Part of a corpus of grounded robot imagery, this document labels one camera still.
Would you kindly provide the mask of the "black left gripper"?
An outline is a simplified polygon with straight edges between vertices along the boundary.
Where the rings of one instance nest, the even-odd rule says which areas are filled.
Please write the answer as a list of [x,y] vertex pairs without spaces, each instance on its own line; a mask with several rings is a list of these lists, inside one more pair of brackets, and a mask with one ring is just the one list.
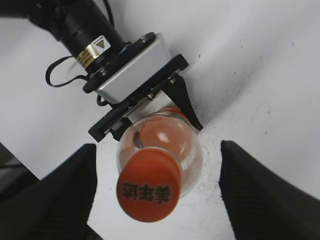
[[[155,40],[156,34],[150,32],[143,35],[136,42],[127,44],[111,61],[104,61],[96,71],[88,74],[83,91],[87,94],[96,93],[96,90],[103,83],[150,46]],[[153,100],[160,91],[163,91],[171,99],[195,129],[201,131],[203,126],[191,104],[185,80],[179,74],[188,65],[187,60],[181,54],[171,56],[171,60],[164,67],[118,104],[111,104],[96,93],[97,103],[103,106],[109,105],[111,110],[95,123],[88,130],[88,133],[97,142],[104,139],[108,133],[111,133],[113,138],[119,141],[124,132],[133,124],[128,117],[129,114],[144,101]]]

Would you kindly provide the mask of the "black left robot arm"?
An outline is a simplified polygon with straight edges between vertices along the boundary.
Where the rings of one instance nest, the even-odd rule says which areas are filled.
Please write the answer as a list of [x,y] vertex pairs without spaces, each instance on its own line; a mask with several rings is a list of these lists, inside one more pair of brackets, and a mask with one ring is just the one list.
[[180,72],[188,67],[181,55],[171,56],[160,33],[124,41],[114,26],[112,10],[103,13],[92,0],[3,0],[3,18],[28,19],[51,33],[83,67],[83,91],[95,92],[99,106],[111,110],[88,133],[100,142],[107,134],[119,140],[132,122],[129,114],[164,92],[189,123],[202,130]]

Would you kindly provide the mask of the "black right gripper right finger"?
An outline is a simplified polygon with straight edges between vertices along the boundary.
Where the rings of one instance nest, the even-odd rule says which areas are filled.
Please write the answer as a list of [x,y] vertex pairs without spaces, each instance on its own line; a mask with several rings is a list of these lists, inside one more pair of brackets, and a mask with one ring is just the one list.
[[237,240],[318,240],[320,201],[231,140],[220,143],[219,188]]

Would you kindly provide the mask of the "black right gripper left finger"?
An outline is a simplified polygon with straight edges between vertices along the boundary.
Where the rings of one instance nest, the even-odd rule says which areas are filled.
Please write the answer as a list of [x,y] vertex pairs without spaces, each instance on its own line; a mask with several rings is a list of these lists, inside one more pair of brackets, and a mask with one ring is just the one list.
[[0,204],[2,240],[89,240],[97,146],[86,143],[43,179]]

